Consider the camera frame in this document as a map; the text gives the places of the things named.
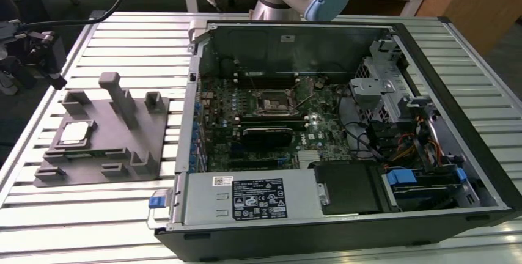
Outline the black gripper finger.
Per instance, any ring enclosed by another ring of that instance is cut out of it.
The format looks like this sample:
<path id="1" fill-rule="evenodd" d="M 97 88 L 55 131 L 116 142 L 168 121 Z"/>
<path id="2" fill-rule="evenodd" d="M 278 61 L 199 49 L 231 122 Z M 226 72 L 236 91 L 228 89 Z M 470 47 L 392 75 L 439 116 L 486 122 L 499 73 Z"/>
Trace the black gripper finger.
<path id="1" fill-rule="evenodd" d="M 41 40 L 41 47 L 44 52 L 43 71 L 45 78 L 55 88 L 61 90 L 67 84 L 61 76 L 61 68 L 65 64 L 65 51 L 60 36 L 55 32 L 44 32 L 44 39 Z"/>

